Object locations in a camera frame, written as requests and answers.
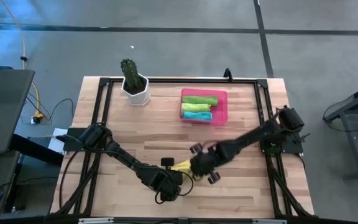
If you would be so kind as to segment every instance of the white hexagonal pot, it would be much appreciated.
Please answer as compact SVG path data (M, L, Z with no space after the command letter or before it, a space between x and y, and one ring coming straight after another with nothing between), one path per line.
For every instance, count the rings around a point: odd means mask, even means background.
M128 93L127 91L125 91L125 89L124 89L125 82L126 82L125 77L124 77L124 81L123 81L122 86L121 86L121 90L128 96L129 103L132 106L144 106L150 100L149 79L147 79L146 77L144 77L141 74L139 74L139 76L142 77L146 82L146 87L145 87L144 91L142 91L140 93L136 93L134 95L132 95L132 94Z

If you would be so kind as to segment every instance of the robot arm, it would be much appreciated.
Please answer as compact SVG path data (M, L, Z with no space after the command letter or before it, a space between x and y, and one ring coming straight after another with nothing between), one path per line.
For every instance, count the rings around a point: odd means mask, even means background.
M263 125L243 134L233 140L223 140L209 147L207 152L203 152L201 144L190 148L195 155L190 159L190 170L193 175L202 177L210 175L208 181L210 184L220 179L215 167L219 167L234 159L241 149L257 141L265 141L271 146L281 145L289 134L298 132L303 127L303 122L293 108L284 107L276 115L266 121Z
M279 145L285 141L288 134L300 131L303 122L294 109L284 108L263 125L233 140L224 140L209 147L208 152L203 152L200 144L193 146L190 150L195 157L190 159L190 169L193 175L202 177L210 174L209 183L213 184L220 179L215 167L219 167L233 160L241 149L259 140L268 141L269 144ZM81 144L82 148L89 152L106 153L114 157L128 168L132 169L140 181L157 194L161 194L162 201L174 201L179 195L182 184L182 173L173 169L165 170L158 166L149 165L137 160L130 155L112 138L111 131L103 124L88 126L79 138L73 136L58 136L60 140L72 139ZM96 150L106 138L110 141L102 150Z

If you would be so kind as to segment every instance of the yellow object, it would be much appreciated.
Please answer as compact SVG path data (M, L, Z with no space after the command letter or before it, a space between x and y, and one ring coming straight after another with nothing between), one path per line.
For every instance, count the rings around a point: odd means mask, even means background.
M185 162L181 162L179 164L176 164L174 166L171 167L171 170L177 170L177 171L182 171L185 172L187 174L190 175L190 160L186 160Z
M11 15L12 20L15 22L17 30L19 30L20 33L20 38L22 39L22 48L23 48L23 57L26 58L25 56L25 41L24 41L24 34L22 32L22 29L20 27L19 22L16 20L16 18L13 16L13 13L11 12L11 10L8 8L8 6L5 4L4 0L1 0L2 4L5 6L6 11L9 13L9 15ZM26 64L25 64L25 60L22 60L22 67L23 70L26 68ZM37 109L35 111L34 116L32 116L32 118L39 118L40 120L44 117L44 115L42 113L40 113L40 97L38 95L38 89L35 86L34 82L31 83L31 85L34 87L35 90L35 95L37 96Z
M182 172L184 172L184 173L187 173L187 174L190 175L190 177L191 177L191 176L193 175L193 173L191 173L190 166L191 166L190 160L188 159L188 160L186 160L185 162L181 162L181 163L179 163L179 164L176 164L176 165L174 165L174 166L171 166L171 170L182 171ZM196 179L195 177L193 177L193 179L194 179L195 181L199 181L199 180L202 179L202 177L201 177L201 178L198 178L198 179Z

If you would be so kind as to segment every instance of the white paper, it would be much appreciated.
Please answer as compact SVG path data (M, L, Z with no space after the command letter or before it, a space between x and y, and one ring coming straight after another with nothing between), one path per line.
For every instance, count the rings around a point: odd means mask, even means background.
M54 136L58 136L62 134L67 134L67 129L55 128L55 130L53 131ZM56 138L51 138L48 148L55 152L59 152L65 155L66 152L63 151L64 146L65 143L62 142L61 140L57 140Z

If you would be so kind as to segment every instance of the black desk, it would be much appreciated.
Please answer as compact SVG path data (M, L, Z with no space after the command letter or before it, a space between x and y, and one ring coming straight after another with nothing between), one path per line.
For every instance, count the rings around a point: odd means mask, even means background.
M0 154L0 186L13 180L19 156L20 153L17 151ZM4 191L4 198L1 200L2 202L6 201L10 187L10 185L6 185L2 188ZM0 214L4 210L4 203L2 202L0 203Z
M20 154L58 166L63 160L61 154L14 134L33 77L32 70L0 70L0 186L17 179L14 173ZM10 188L3 188L0 214Z

